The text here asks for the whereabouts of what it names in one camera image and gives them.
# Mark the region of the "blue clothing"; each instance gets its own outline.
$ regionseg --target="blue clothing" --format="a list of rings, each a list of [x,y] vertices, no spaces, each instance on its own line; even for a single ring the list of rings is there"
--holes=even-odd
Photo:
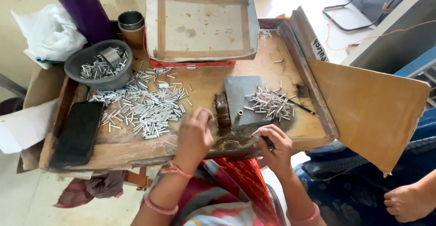
[[[410,223],[389,214],[383,195],[412,184],[436,169],[436,109],[424,112],[392,176],[339,141],[307,152],[311,160],[295,171],[321,216],[332,226],[436,225],[436,212]]]

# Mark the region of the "white plastic bag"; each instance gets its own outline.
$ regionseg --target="white plastic bag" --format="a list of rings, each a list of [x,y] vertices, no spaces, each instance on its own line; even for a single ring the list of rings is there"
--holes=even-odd
[[[51,66],[50,61],[65,62],[87,43],[60,5],[50,4],[30,15],[11,13],[29,45],[24,53],[44,69]]]

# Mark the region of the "wooden tray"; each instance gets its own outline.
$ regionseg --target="wooden tray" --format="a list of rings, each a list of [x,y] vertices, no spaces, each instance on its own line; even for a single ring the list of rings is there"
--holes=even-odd
[[[260,75],[268,87],[277,89],[282,81],[282,93],[294,95],[295,84],[303,82],[309,87],[308,98],[294,98],[297,103],[314,110],[320,117],[313,116],[300,108],[295,108],[295,118],[292,123],[282,121],[280,128],[292,138],[294,147],[298,150],[309,150],[325,145],[338,137],[338,131],[330,115],[318,86],[312,76],[295,35],[286,19],[260,18],[259,48],[254,60],[239,60],[234,67],[199,67],[196,69],[177,68],[172,73],[179,72],[174,82],[188,83],[193,91],[189,92],[190,107],[186,100],[181,100],[189,113],[197,106],[203,106],[215,112],[213,106],[214,94],[223,91],[223,78],[230,75]],[[143,50],[134,51],[139,58],[133,62],[133,68],[139,69],[140,62],[145,58]],[[274,61],[284,59],[284,63]],[[148,67],[144,62],[142,68]],[[53,116],[53,125],[47,134],[43,151],[41,152],[40,168],[50,170],[48,161],[57,143],[62,123],[68,110],[79,96],[84,96],[83,87],[66,78],[59,97],[57,111]],[[128,169],[130,167],[159,165],[171,159],[177,151],[177,135],[179,121],[171,121],[170,132],[165,135],[143,140],[140,135],[134,135],[130,126],[124,124],[120,130],[108,132],[105,125],[99,129],[95,147],[90,162],[85,166],[68,167],[67,170],[96,169]],[[207,158],[232,157],[247,158],[258,156],[259,151],[253,147],[244,147],[248,136],[238,137],[238,142],[228,142],[232,137],[220,137],[216,128],[213,129],[215,145]]]

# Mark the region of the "cardboard tube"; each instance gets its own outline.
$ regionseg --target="cardboard tube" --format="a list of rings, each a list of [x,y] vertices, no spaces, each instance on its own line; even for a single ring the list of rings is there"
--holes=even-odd
[[[126,30],[121,28],[119,22],[118,27],[121,30],[121,34],[123,34],[124,41],[133,49],[143,49],[144,48],[144,27],[135,30]]]

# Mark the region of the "orange wire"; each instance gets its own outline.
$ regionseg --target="orange wire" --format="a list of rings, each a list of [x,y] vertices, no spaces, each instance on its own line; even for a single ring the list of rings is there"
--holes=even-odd
[[[359,40],[359,41],[356,41],[356,42],[354,42],[354,43],[352,43],[352,44],[350,44],[350,45],[348,45],[348,46],[345,46],[345,47],[343,47],[343,48],[340,48],[340,49],[334,49],[334,48],[331,48],[330,45],[328,44],[328,39],[329,39],[329,37],[330,37],[330,22],[331,22],[331,20],[333,19],[333,16],[334,16],[334,10],[336,9],[336,5],[334,6],[333,11],[331,12],[331,19],[330,19],[330,20],[328,21],[328,23],[327,23],[327,39],[326,39],[326,45],[327,45],[327,47],[330,48],[331,50],[335,50],[335,51],[339,51],[339,50],[344,50],[344,49],[346,49],[346,48],[350,48],[352,45],[357,44],[357,43],[359,43],[359,42],[361,42],[362,40],[365,40],[365,39],[378,38],[378,37],[382,37],[382,36],[385,36],[385,35],[392,34],[392,33],[394,33],[394,32],[398,32],[398,31],[407,31],[407,30],[409,30],[409,29],[411,29],[411,28],[415,28],[415,27],[420,26],[420,25],[424,25],[424,24],[429,24],[429,23],[436,22],[436,20],[431,20],[431,21],[423,22],[423,23],[420,23],[420,24],[417,24],[417,25],[414,25],[414,26],[408,27],[408,28],[400,28],[400,29],[396,29],[396,30],[391,31],[391,32],[386,33],[386,34],[377,35],[377,36],[368,36],[368,37],[365,37],[365,38],[363,38],[363,39],[361,39],[361,40]]]

